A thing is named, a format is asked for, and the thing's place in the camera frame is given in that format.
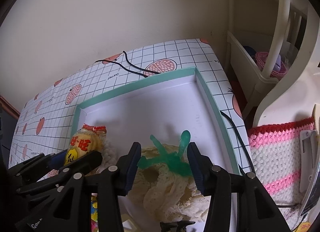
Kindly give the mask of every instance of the pink and white striped knit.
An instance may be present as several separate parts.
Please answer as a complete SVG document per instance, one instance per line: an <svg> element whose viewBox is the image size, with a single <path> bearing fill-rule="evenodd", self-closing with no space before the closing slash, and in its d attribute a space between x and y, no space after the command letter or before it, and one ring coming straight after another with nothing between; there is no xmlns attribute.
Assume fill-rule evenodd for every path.
<svg viewBox="0 0 320 232"><path fill-rule="evenodd" d="M278 205L301 203L299 192L301 130L313 130L314 120L264 125L248 132L252 161L257 177ZM299 209L281 208L281 213L292 229L298 220Z"/></svg>

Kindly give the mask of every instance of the yellow label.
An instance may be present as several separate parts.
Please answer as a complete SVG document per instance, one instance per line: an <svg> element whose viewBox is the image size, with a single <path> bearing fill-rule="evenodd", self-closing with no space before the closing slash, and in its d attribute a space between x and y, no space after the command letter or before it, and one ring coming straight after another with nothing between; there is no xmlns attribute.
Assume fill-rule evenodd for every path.
<svg viewBox="0 0 320 232"><path fill-rule="evenodd" d="M300 224L300 226L295 232L307 232L310 226L311 226L310 222L303 222Z"/></svg>
<svg viewBox="0 0 320 232"><path fill-rule="evenodd" d="M77 150L76 149L71 149L66 154L64 165L67 165L68 163L70 163L70 162L72 162L72 161L74 161L76 159L78 159Z"/></svg>

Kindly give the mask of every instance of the purple object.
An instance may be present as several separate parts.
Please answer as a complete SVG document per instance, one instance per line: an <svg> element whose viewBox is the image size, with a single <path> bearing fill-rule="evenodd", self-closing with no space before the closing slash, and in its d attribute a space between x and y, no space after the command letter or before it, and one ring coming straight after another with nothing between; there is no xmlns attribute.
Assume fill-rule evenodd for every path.
<svg viewBox="0 0 320 232"><path fill-rule="evenodd" d="M280 54L278 55L277 61L275 63L275 66L273 67L273 70L276 72L279 72L281 68L281 56Z"/></svg>

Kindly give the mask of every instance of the black cable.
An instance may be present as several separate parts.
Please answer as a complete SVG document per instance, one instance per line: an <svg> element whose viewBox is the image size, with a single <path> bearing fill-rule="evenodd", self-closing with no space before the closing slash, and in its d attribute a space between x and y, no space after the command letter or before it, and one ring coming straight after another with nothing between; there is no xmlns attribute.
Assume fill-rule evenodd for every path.
<svg viewBox="0 0 320 232"><path fill-rule="evenodd" d="M8 147L6 147L6 146L4 146L4 145L1 145L1 146L3 146L4 148L6 148L7 150L9 150L9 151L10 151L10 149L9 149Z"/></svg>
<svg viewBox="0 0 320 232"><path fill-rule="evenodd" d="M239 170L240 170L240 172L241 172L242 176L244 176L244 175L245 175L244 170L242 169L242 167L240 166L240 164L238 164L238 166L239 166Z"/></svg>
<svg viewBox="0 0 320 232"><path fill-rule="evenodd" d="M294 209L298 205L299 205L299 203L295 203L294 205L276 205L276 206L278 208L292 208L292 209Z"/></svg>
<svg viewBox="0 0 320 232"><path fill-rule="evenodd" d="M136 68L136 69L139 69L139 70L142 70L142 71L146 71L146 72L149 72L149 73L160 74L160 72L156 72L156 71L152 71L152 70L148 70L148 69L139 68L138 66L132 64L132 63L128 60L127 52L123 51L123 53L124 53L124 55L125 55L125 60L127 61L127 63L128 63L130 66L133 66L133 67Z"/></svg>
<svg viewBox="0 0 320 232"><path fill-rule="evenodd" d="M250 164L251 171L252 171L254 174L256 174L256 171L254 170L254 166L253 166L252 160L251 160L251 158L250 158L250 155L249 155L249 153L248 153L248 151L247 151L247 148L246 148L245 145L244 145L244 142L242 141L242 138L241 138L241 136L240 136L240 134L239 134L239 131L238 131L235 123L233 122L233 120L232 120L225 112L220 111L220 113L229 121L229 123L232 125L233 129L235 130L236 136L237 136L237 138L238 138L238 140L239 140L239 142L240 142L240 144L241 144L241 147L242 147L242 149L244 150L245 156L246 156L246 158L247 158L247 160L248 160L248 162L249 162L249 164Z"/></svg>
<svg viewBox="0 0 320 232"><path fill-rule="evenodd" d="M140 76L142 76L142 77L148 77L148 76L146 76L145 74L142 74L142 73L139 73L139 72L136 72L136 71L132 71L132 70L130 70L130 69L127 69L127 68L125 68L124 66L122 66L120 63L115 62L115 61L110 61L110 60L102 59L102 60L97 60L97 61L95 61L94 63L100 62L100 61L106 61L106 62L114 63L114 64L117 64L117 65L121 66L124 70L126 70L126 71L128 71L128 72L130 72L130 73L137 74L137 75L140 75Z"/></svg>
<svg viewBox="0 0 320 232"><path fill-rule="evenodd" d="M301 225L301 223L303 222L303 220L305 219L305 217L307 216L307 214L305 214L302 218L302 220L300 221L299 225L297 225L293 230L291 230L291 232L295 232L297 230L297 228Z"/></svg>
<svg viewBox="0 0 320 232"><path fill-rule="evenodd" d="M248 153L248 151L247 151L247 149L246 149L246 147L245 147L245 145L244 145L244 142L243 142L243 140L242 140L242 138L241 138L241 136L240 136L240 134L239 134L239 131L238 131L235 123L233 122L233 120L232 120L225 112L220 111L220 113L229 121L229 123L230 123L230 124L232 125L232 127L234 128L235 133L236 133L236 136L237 136L238 140L240 141L241 147L243 148L244 153L245 153L245 156L246 156L246 158L247 158L247 160L248 160L248 162L249 162L249 164L250 164L251 171L252 171L254 174L256 174L256 172L255 172L255 170L254 170L254 166L253 166L252 160L251 160L251 158L250 158L250 155L249 155L249 153ZM242 169L242 167L241 167L240 165L239 165L239 169L240 169L241 174L244 176L244 175L245 175L245 172L244 172L244 170ZM276 205L276 206L277 206L278 208L295 208L298 204L299 204L299 203L296 203L296 204L294 204L294 205Z"/></svg>

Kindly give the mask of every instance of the green plastic toy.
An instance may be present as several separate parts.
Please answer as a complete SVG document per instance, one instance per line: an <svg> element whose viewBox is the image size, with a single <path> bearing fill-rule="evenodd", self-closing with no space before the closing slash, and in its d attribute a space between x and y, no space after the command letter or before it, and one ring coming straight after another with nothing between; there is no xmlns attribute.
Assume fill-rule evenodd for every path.
<svg viewBox="0 0 320 232"><path fill-rule="evenodd" d="M150 159L142 156L137 166L144 170L157 163L166 163L170 171L180 174L181 176L192 176L190 165L181 161L183 152L190 143L190 138L190 132L188 130L183 131L180 138L179 151L169 154L163 145L153 135L150 135L150 140L155 147L157 147L160 155Z"/></svg>

